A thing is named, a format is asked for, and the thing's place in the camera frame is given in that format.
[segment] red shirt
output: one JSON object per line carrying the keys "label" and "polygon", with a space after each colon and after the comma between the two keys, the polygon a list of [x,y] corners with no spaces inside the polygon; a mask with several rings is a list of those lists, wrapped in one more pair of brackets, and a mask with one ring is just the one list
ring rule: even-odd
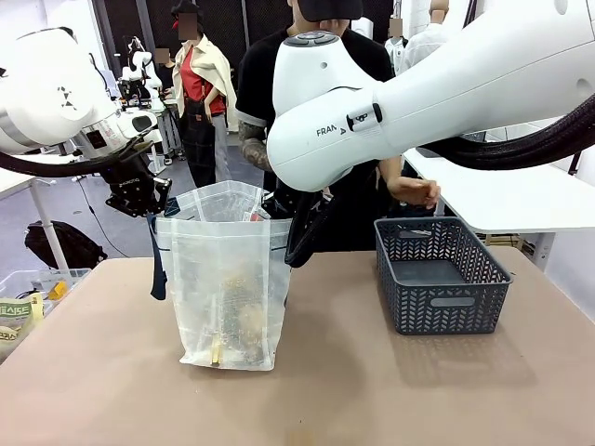
{"label": "red shirt", "polygon": [[[206,99],[213,89],[213,85],[192,71],[190,66],[192,52],[193,48],[191,46],[184,63],[182,63],[180,74],[182,76],[182,85],[184,85],[185,96],[198,102]],[[218,95],[213,102],[211,102],[211,113],[222,114],[225,110],[225,99],[221,95]]]}

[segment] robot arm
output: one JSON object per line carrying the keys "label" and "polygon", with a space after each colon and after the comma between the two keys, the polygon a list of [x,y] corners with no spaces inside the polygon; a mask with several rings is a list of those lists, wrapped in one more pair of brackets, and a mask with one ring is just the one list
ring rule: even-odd
{"label": "robot arm", "polygon": [[129,67],[122,69],[122,82],[129,84],[132,91],[147,90],[147,94],[151,98],[151,109],[155,112],[160,112],[165,109],[163,102],[159,99],[159,88],[163,86],[159,76],[155,72],[155,66],[152,63],[152,54],[145,51],[142,43],[137,37],[133,37],[132,42],[128,45],[128,60]]}
{"label": "robot arm", "polygon": [[[63,29],[21,37],[14,54],[0,78],[0,167],[40,177],[99,172],[112,207],[131,216],[161,212],[171,181],[154,177],[139,157],[161,140],[155,116],[120,112],[88,54]],[[34,64],[23,55],[34,55]],[[10,156],[68,139],[86,161],[38,164]]]}
{"label": "robot arm", "polygon": [[[584,150],[595,143],[587,119],[595,99],[520,142],[476,147],[448,141],[560,116],[585,102],[595,86],[590,3],[595,2],[524,0],[515,3],[514,14],[496,8],[384,84],[366,78],[338,38],[288,39],[275,72],[278,117],[268,139],[271,166],[288,186],[317,191],[357,164],[412,147],[428,146],[456,163],[483,169],[544,164],[569,150]],[[580,143],[569,146],[570,137],[579,136]]]}

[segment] white wall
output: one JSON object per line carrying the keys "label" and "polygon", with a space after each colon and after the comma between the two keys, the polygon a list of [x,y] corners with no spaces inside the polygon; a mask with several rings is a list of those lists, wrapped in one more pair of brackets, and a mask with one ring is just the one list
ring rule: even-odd
{"label": "white wall", "polygon": [[461,31],[469,9],[469,0],[450,0],[449,8],[448,15],[444,19],[444,26],[452,33]]}
{"label": "white wall", "polygon": [[91,0],[44,0],[44,3],[47,27],[66,26],[72,29],[78,44],[93,54],[98,68],[107,70],[108,64]]}
{"label": "white wall", "polygon": [[0,0],[0,67],[10,42],[26,33],[66,26],[86,51],[93,53],[100,70],[107,60],[90,0]]}
{"label": "white wall", "polygon": [[9,57],[8,42],[45,27],[46,12],[41,0],[0,0],[0,67]]}
{"label": "white wall", "polygon": [[[497,3],[510,7],[514,11],[514,2],[520,0],[480,0],[478,10],[484,12]],[[494,139],[504,139],[506,133],[509,138],[519,138],[531,134],[554,120],[537,121],[524,125],[514,125],[504,129],[489,132]],[[571,159],[556,163],[557,166],[568,170]],[[595,147],[584,151],[578,168],[577,177],[595,186]],[[595,203],[585,203],[585,207],[595,206]],[[556,236],[556,240],[549,257],[546,274],[561,290],[563,290],[591,319],[595,321],[595,230],[563,232]]]}
{"label": "white wall", "polygon": [[401,2],[401,18],[403,19],[403,35],[408,39],[411,37],[411,15],[413,8],[412,0]]}

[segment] yellow package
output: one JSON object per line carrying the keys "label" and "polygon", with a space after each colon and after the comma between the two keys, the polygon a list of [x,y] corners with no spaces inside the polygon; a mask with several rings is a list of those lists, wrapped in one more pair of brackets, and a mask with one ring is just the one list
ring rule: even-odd
{"label": "yellow package", "polygon": [[58,282],[54,285],[54,288],[52,288],[47,297],[49,300],[60,300],[66,295],[67,291],[68,285],[66,282]]}
{"label": "yellow package", "polygon": [[43,318],[40,293],[22,299],[0,298],[0,364]]}

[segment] tattooed arm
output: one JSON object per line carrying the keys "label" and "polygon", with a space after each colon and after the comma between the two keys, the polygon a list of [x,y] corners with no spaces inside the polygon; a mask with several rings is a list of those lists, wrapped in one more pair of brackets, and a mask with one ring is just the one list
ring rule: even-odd
{"label": "tattooed arm", "polygon": [[272,172],[267,145],[264,142],[264,128],[240,121],[239,136],[240,151],[244,158],[260,170]]}

